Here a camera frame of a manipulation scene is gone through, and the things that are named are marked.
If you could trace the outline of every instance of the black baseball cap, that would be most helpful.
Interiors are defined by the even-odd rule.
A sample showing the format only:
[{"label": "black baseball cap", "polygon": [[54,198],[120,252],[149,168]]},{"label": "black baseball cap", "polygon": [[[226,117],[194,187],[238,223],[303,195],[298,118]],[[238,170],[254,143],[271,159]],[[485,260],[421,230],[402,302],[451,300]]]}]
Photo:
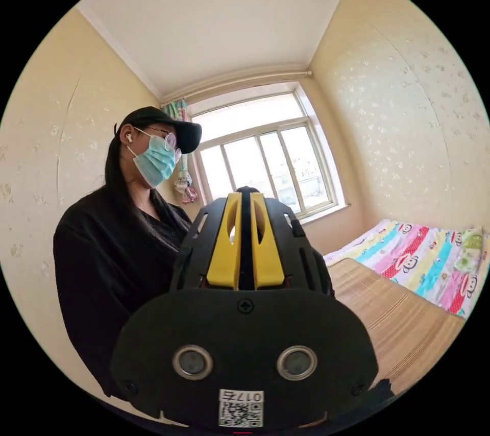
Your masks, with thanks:
[{"label": "black baseball cap", "polygon": [[136,109],[136,111],[129,113],[120,124],[119,130],[116,131],[116,125],[114,125],[114,134],[117,135],[121,128],[127,124],[141,129],[152,123],[172,125],[175,128],[177,146],[183,154],[190,154],[201,142],[201,136],[203,134],[201,125],[189,121],[177,121],[164,113],[161,109],[153,106]]}]

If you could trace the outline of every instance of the long black hair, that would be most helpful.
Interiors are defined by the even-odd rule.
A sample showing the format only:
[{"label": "long black hair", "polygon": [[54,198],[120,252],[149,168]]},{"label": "long black hair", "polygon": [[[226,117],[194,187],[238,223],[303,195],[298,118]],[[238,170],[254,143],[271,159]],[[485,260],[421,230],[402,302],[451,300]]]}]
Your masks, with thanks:
[{"label": "long black hair", "polygon": [[[139,130],[145,130],[152,122],[147,122],[145,125],[133,125]],[[115,132],[114,138],[109,144],[109,150],[107,152],[106,166],[105,166],[105,189],[110,193],[111,199],[114,205],[119,209],[123,216],[126,216],[129,221],[133,223],[136,230],[140,230],[145,235],[149,236],[157,242],[157,244],[163,246],[165,250],[170,253],[178,253],[178,249],[165,240],[158,232],[151,226],[147,218],[141,212],[141,210],[134,204],[133,198],[129,192],[127,183],[120,166],[120,153],[121,153],[121,140],[119,138],[119,132]],[[175,209],[170,206],[161,194],[156,189],[150,190],[150,200],[157,204],[157,208],[163,208],[170,219],[173,222],[175,228],[185,235],[189,230],[190,223],[186,222],[180,217]]]}]

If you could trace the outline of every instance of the yellow plastic part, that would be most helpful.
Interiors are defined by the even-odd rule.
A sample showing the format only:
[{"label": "yellow plastic part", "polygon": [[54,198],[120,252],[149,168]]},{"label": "yellow plastic part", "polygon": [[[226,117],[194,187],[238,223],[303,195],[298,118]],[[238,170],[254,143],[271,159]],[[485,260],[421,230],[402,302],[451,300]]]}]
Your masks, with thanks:
[{"label": "yellow plastic part", "polygon": [[[250,194],[252,216],[252,258],[254,261],[255,289],[280,286],[284,282],[284,271],[269,221],[265,199],[261,193]],[[258,230],[262,235],[259,243]]]},{"label": "yellow plastic part", "polygon": [[[233,243],[230,234],[235,227]],[[241,247],[241,193],[228,195],[206,278],[212,286],[238,289]]]}]

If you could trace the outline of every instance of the light blue face mask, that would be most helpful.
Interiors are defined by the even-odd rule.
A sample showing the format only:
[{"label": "light blue face mask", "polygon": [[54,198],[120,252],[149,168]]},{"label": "light blue face mask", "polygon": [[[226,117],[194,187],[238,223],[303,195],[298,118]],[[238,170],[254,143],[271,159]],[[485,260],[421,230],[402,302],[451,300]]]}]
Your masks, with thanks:
[{"label": "light blue face mask", "polygon": [[176,165],[175,150],[167,150],[165,140],[161,136],[149,135],[145,131],[136,129],[150,137],[148,150],[136,155],[129,147],[128,149],[134,155],[133,162],[144,180],[149,186],[155,188],[166,181],[174,172]]}]

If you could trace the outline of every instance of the ceiling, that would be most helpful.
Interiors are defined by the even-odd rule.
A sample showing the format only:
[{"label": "ceiling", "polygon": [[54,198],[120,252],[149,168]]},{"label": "ceiling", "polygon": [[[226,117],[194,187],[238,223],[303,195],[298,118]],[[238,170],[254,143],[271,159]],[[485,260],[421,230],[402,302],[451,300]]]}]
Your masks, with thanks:
[{"label": "ceiling", "polygon": [[224,74],[305,69],[339,0],[82,0],[80,12],[161,100]]}]

